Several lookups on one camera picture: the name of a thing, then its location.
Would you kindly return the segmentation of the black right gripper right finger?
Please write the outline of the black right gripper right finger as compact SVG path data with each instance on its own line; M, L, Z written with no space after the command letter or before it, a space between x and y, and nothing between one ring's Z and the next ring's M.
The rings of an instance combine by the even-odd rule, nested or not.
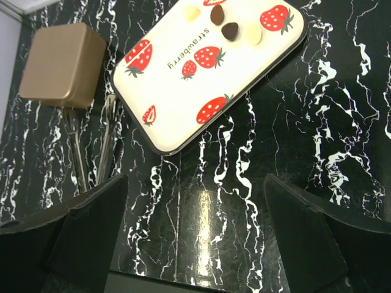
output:
M390 223L268 174L266 205L291 292L390 292Z

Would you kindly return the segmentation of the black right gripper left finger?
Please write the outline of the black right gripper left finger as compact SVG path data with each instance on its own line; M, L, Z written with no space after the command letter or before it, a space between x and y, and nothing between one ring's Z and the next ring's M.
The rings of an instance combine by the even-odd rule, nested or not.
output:
M42 292L50 278L103 292L128 193L127 175L1 224L1 292Z

